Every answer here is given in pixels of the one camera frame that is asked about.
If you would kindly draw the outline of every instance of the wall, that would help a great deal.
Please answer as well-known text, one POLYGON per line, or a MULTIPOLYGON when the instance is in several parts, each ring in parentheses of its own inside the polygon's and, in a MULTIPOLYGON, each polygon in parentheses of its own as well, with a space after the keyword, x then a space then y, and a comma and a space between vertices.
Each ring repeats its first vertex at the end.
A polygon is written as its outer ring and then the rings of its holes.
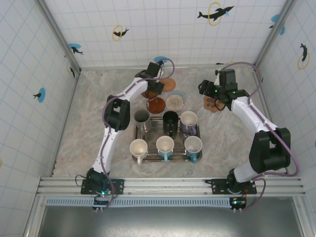
POLYGON ((274 122, 291 131, 292 149, 316 212, 316 1, 299 0, 261 67, 274 122), (304 62, 304 49, 307 54, 304 62))
POLYGON ((51 170, 75 79, 34 0, 1 0, 0 45, 0 236, 12 237, 51 170))
POLYGON ((157 56, 178 65, 254 62, 285 0, 46 2, 68 43, 83 52, 75 53, 80 66, 108 67, 147 65, 157 56), (208 11, 222 16, 197 18, 208 11))

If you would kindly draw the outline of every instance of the granite floor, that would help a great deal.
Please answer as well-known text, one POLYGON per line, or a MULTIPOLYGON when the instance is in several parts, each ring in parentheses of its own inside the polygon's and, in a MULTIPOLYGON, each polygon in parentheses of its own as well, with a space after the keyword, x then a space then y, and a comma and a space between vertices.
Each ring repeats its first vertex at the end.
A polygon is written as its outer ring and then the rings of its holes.
MULTIPOLYGON (((121 135, 120 144, 116 145, 111 165, 112 177, 221 177, 247 161, 252 144, 250 131, 227 108, 217 113, 206 110, 203 96, 198 93, 198 85, 204 79, 215 80, 215 69, 219 67, 181 68, 176 69, 172 76, 176 81, 175 89, 185 92, 187 96, 178 114, 190 110, 198 115, 203 141, 202 159, 196 164, 152 162, 141 166, 132 159, 129 144, 133 140, 135 126, 133 115, 139 109, 146 109, 147 102, 139 95, 131 102, 130 124, 121 135)), ((104 135, 101 114, 107 97, 124 90, 139 71, 82 71, 57 156, 54 177, 85 175, 92 167, 104 135)), ((254 91, 256 84, 253 71, 249 67, 235 67, 235 71, 238 87, 244 88, 249 94, 254 91)), ((169 73, 170 69, 165 69, 165 75, 169 73)), ((165 100, 168 95, 169 92, 163 92, 159 97, 165 100)), ((262 111, 259 96, 256 95, 253 100, 262 111)))

